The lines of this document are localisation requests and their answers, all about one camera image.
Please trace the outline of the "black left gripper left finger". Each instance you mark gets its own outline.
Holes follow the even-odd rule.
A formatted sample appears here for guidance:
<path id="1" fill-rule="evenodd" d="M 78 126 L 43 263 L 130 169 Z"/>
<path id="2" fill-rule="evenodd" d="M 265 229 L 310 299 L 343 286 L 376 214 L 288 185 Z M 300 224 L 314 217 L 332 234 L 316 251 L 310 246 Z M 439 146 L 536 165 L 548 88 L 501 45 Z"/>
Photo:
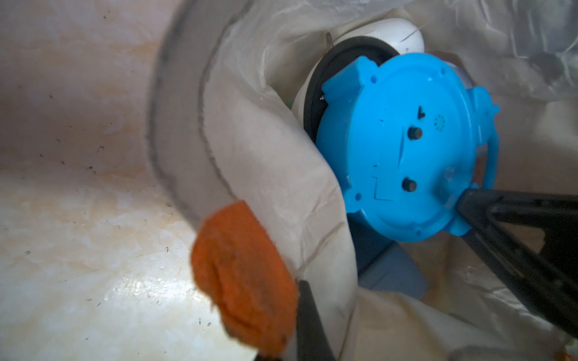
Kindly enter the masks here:
<path id="1" fill-rule="evenodd" d="M 281 352 L 288 344 L 289 333 L 296 332 L 298 360 L 334 360 L 314 296 L 307 281 L 291 286 L 287 279 L 280 282 L 262 279 L 254 282 L 254 298 L 266 311 L 264 339 L 268 341 L 256 360 L 272 360 L 272 353 Z"/>

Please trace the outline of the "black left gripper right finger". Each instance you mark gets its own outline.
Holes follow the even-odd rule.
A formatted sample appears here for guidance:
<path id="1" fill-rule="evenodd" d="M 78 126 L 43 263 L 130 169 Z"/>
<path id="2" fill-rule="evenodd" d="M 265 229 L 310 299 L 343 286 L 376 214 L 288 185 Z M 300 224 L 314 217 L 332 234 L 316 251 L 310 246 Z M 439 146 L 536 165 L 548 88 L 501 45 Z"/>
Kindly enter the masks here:
<path id="1" fill-rule="evenodd" d="M 530 311 L 577 335 L 577 197 L 466 190 L 456 211 L 471 227 L 462 238 Z M 543 230 L 532 251 L 504 224 Z"/>

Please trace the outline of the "bright blue round alarm clock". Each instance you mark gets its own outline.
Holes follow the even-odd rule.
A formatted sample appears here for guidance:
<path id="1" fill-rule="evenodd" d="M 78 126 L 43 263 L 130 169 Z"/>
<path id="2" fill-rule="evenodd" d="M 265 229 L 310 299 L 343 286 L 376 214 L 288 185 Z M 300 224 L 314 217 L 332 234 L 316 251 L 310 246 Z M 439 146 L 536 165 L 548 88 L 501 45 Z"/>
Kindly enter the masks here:
<path id="1" fill-rule="evenodd" d="M 469 232 L 456 204 L 474 186 L 480 147 L 488 151 L 483 188 L 498 168 L 500 108 L 488 90 L 465 87 L 437 57 L 406 54 L 382 65 L 359 57 L 322 91 L 328 106 L 315 144 L 347 214 L 396 242 Z"/>

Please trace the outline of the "beige canvas bag orange handles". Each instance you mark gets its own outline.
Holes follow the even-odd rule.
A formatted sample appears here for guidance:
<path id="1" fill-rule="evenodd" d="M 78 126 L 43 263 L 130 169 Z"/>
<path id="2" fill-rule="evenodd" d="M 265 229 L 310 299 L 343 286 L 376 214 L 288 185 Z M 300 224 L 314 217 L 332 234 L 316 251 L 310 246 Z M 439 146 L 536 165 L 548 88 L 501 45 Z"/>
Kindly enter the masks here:
<path id="1" fill-rule="evenodd" d="M 555 360 L 577 341 L 531 315 L 462 240 L 409 246 L 430 297 L 361 290 L 343 200 L 287 103 L 325 36 L 385 17 L 420 28 L 501 106 L 497 187 L 577 192 L 575 1 L 187 1 L 150 91 L 148 155 L 194 229 L 243 199 L 310 281 L 341 360 Z"/>

